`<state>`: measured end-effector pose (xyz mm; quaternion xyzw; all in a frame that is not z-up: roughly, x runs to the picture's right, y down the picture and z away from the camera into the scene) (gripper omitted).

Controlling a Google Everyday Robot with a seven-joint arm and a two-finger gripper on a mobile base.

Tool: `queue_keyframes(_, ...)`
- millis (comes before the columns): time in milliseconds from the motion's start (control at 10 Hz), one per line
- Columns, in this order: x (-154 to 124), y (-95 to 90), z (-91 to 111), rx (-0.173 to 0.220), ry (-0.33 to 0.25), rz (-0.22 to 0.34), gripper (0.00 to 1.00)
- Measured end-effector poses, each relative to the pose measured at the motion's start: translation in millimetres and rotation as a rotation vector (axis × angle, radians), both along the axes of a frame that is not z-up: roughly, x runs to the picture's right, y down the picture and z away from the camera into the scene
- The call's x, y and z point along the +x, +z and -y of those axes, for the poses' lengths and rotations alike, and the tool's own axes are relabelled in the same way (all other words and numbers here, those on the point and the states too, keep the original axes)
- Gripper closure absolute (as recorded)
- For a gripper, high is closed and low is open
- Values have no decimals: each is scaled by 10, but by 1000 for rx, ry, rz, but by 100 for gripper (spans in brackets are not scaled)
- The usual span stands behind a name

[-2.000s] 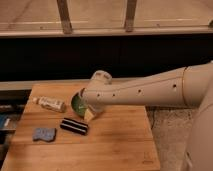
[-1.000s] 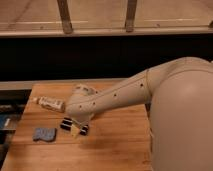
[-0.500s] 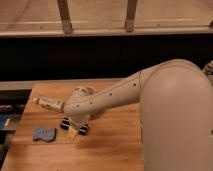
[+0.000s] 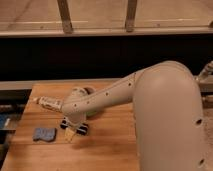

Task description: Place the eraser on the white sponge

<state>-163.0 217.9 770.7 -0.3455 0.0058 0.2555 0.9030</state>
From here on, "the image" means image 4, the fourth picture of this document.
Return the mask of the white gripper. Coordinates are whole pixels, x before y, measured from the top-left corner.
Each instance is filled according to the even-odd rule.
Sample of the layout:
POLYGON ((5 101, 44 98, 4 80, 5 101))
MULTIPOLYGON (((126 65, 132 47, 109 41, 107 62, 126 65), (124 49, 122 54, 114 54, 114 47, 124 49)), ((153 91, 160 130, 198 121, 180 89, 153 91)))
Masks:
POLYGON ((68 116, 68 126, 71 128, 65 129, 65 140, 71 141, 75 136, 75 131, 80 128, 86 122, 86 116, 82 115, 70 115, 68 116))

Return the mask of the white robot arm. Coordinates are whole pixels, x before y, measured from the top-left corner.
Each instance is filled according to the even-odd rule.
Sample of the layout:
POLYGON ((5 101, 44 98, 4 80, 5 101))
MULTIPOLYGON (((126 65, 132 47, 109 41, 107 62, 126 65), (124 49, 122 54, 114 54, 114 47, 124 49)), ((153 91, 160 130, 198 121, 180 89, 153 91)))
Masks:
POLYGON ((198 76, 183 64, 165 61, 136 71, 88 96, 69 98, 64 115, 132 103, 140 171, 205 171, 206 144, 199 83, 213 72, 213 61, 198 76))

